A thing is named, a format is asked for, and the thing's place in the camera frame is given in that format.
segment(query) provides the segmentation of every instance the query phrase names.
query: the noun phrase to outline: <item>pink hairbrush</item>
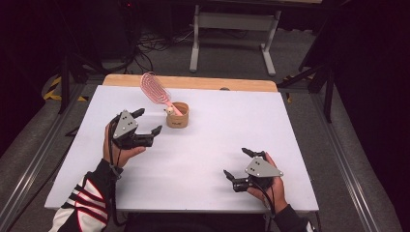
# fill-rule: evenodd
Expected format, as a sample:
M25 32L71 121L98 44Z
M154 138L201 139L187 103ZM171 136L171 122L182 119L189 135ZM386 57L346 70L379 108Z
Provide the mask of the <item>pink hairbrush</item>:
M166 104L174 109L176 115L182 116L182 113L172 104L170 94L162 87L153 72L147 72L142 75L141 89L153 103Z

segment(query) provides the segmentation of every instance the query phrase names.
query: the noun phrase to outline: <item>sleeve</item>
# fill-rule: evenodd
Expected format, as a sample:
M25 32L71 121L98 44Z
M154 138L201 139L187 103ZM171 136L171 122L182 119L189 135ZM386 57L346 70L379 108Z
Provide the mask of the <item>sleeve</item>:
M102 159L94 172L88 172L76 185L53 219L50 232L102 231L109 220L111 169Z
M276 214L274 218L281 232L310 232L316 231L306 217L299 217L290 205Z

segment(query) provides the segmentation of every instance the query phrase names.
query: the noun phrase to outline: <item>brown container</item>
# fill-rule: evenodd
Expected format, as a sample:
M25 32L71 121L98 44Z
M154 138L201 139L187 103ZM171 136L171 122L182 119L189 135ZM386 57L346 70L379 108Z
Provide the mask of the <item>brown container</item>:
M190 108L183 102L174 102L173 105L182 113L182 116L167 115L166 124L170 128L182 129L188 125L188 119L190 116Z

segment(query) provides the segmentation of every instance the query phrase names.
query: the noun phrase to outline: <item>black pants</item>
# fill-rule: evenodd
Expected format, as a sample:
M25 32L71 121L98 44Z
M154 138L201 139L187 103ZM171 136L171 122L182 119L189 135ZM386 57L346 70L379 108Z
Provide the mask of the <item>black pants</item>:
M129 214L125 232L264 232L263 215Z

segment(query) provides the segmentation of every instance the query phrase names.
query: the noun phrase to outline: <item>hairbrush handle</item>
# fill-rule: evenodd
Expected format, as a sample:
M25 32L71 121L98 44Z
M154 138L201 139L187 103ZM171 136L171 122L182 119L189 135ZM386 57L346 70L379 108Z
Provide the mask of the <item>hairbrush handle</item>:
M175 114L176 114L177 116L182 116L181 111L179 111L178 108L175 107L175 105L173 105L171 101L167 101L165 104L166 104L168 107L172 107L172 108L174 109L174 112L175 112Z

